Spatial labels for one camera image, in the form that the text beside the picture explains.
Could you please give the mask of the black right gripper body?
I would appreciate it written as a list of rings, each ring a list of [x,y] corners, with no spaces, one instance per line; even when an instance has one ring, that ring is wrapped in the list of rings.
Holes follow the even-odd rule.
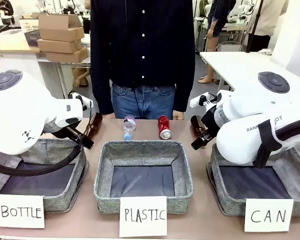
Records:
[[[216,108],[212,107],[206,111],[206,113],[201,118],[202,123],[205,125],[206,132],[209,134],[210,137],[217,136],[217,123],[215,121],[215,114]]]

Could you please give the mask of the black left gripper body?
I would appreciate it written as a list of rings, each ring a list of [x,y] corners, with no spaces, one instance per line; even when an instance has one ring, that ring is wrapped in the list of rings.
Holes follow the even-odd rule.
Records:
[[[65,139],[65,138],[73,139],[75,135],[68,128],[72,129],[73,127],[77,126],[76,124],[77,124],[76,121],[71,120],[70,124],[68,124],[67,126],[59,127],[56,125],[54,121],[50,121],[44,125],[43,132],[45,134],[46,133],[52,134],[58,139]]]

